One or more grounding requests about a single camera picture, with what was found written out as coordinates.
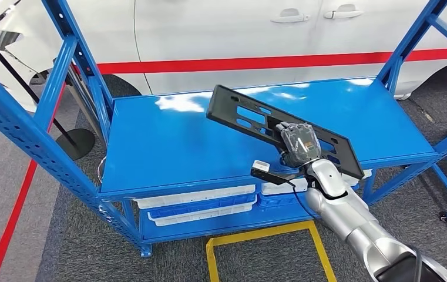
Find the black round base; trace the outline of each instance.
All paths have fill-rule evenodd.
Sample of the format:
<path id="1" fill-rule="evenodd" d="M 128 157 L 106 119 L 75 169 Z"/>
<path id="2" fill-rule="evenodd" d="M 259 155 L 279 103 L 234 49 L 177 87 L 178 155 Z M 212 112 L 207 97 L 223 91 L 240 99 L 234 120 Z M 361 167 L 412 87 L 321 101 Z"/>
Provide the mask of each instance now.
<path id="1" fill-rule="evenodd" d="M 95 136 L 90 130 L 75 128 L 68 131 L 68 135 L 75 144 L 72 144 L 64 135 L 59 136 L 55 141 L 72 160 L 84 157 L 92 150 L 95 144 Z"/>

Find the robotic arm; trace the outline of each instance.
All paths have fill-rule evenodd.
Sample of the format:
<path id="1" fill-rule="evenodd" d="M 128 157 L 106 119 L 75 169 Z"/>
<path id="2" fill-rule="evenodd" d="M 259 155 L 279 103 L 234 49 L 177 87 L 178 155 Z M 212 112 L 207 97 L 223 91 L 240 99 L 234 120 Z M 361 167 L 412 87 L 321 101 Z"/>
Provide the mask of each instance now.
<path id="1" fill-rule="evenodd" d="M 306 191 L 308 205 L 351 247 L 372 281 L 447 282 L 444 267 L 392 237 L 342 180 L 335 165 L 320 159 L 320 145 L 311 126 L 283 122 L 277 130 L 288 149 L 282 153 L 282 163 L 299 168 L 311 183 Z"/>
<path id="2" fill-rule="evenodd" d="M 263 116 L 264 121 L 239 114 L 239 108 Z M 367 204 L 342 180 L 339 170 L 362 177 L 347 138 L 221 85 L 214 89 L 206 116 L 275 146 L 281 164 L 298 169 L 298 173 L 269 172 L 269 164 L 256 160 L 251 175 L 275 184 L 290 184 L 296 177 L 305 177 L 308 205 L 351 247 L 372 281 L 447 282 L 445 268 L 392 237 L 379 225 Z M 245 120 L 250 126 L 243 126 L 238 120 Z M 332 140 L 334 150 L 322 151 L 317 136 Z M 338 167 L 329 158 L 337 159 Z"/>

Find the red floor line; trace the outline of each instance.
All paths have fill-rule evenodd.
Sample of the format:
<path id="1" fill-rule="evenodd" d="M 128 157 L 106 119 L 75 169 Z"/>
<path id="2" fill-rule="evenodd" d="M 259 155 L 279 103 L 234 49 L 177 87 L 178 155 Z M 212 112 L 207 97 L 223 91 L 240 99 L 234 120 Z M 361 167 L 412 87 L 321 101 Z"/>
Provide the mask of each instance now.
<path id="1" fill-rule="evenodd" d="M 56 106 L 53 110 L 52 118 L 50 119 L 47 132 L 52 127 L 52 121 L 53 118 L 55 117 L 55 113 L 57 112 L 57 108 L 59 107 L 59 103 L 61 102 L 64 88 L 65 85 L 62 85 L 62 89 L 57 99 Z M 31 186 L 31 182 L 33 181 L 33 177 L 35 175 L 37 166 L 38 164 L 34 160 L 31 160 L 29 162 L 28 169 L 26 170 L 26 175 L 24 176 L 23 182 L 21 184 L 21 189 L 19 190 L 18 197 L 16 198 L 16 202 L 14 203 L 14 206 L 12 208 L 11 215 L 9 216 L 7 225 L 5 226 L 4 232 L 2 233 L 2 237 L 0 237 L 0 268 L 2 267 L 5 254 L 7 253 L 7 249 L 11 242 L 12 235 L 14 234 L 14 230 L 16 229 L 16 225 L 19 220 L 19 216 L 21 215 L 21 211 L 24 206 L 26 196 L 28 195 L 29 187 Z"/>

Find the blue metal shelf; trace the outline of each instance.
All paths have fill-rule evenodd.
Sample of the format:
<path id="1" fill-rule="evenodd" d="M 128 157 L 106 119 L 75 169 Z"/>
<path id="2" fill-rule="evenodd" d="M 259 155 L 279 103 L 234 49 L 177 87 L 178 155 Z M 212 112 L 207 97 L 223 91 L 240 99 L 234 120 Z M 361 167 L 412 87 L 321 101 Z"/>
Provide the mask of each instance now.
<path id="1" fill-rule="evenodd" d="M 63 39 L 56 64 L 35 115 L 30 116 L 0 84 L 0 132 L 33 158 L 93 212 L 134 244 L 142 256 L 151 244 L 309 219 L 298 204 L 257 205 L 232 214 L 157 227 L 130 199 L 257 184 L 250 166 L 256 159 L 278 164 L 275 148 L 205 117 L 211 92 L 112 99 L 65 0 L 42 0 Z M 348 137 L 364 169 L 410 165 L 364 200 L 373 204 L 447 156 L 447 138 L 431 147 L 393 100 L 399 69 L 434 26 L 447 0 L 430 0 L 376 78 L 323 80 L 239 89 L 241 93 L 291 112 Z M 93 99 L 107 161 L 102 187 L 96 187 L 47 134 L 66 69 L 74 62 Z M 109 201 L 120 200 L 124 215 Z"/>
<path id="2" fill-rule="evenodd" d="M 336 79 L 238 91 L 349 138 L 364 169 L 436 156 L 378 80 Z M 249 175 L 254 160 L 268 162 L 274 170 L 289 169 L 279 164 L 272 145 L 208 120 L 211 94 L 116 99 L 99 197 L 193 192 L 228 187 L 231 180 L 252 184 L 257 181 Z"/>

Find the black plastic bracket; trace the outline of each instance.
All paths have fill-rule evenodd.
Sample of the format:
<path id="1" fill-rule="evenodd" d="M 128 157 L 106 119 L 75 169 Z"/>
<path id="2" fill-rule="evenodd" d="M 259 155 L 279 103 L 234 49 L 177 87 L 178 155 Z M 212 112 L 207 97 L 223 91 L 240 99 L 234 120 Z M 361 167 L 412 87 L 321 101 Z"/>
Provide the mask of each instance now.
<path id="1" fill-rule="evenodd" d="M 264 123 L 240 115 L 238 113 L 239 107 L 261 115 L 264 117 Z M 345 173 L 357 179 L 361 179 L 364 176 L 351 143 L 346 137 L 260 102 L 259 100 L 238 93 L 225 86 L 217 85 L 214 88 L 206 116 L 222 125 L 226 125 L 244 134 L 272 144 L 278 150 L 283 151 L 287 151 L 287 148 L 285 147 L 282 137 L 276 131 L 275 126 L 281 122 L 307 122 L 313 126 L 317 138 L 330 144 L 333 148 L 330 148 L 330 150 L 322 148 L 322 158 L 332 161 L 341 173 Z"/>

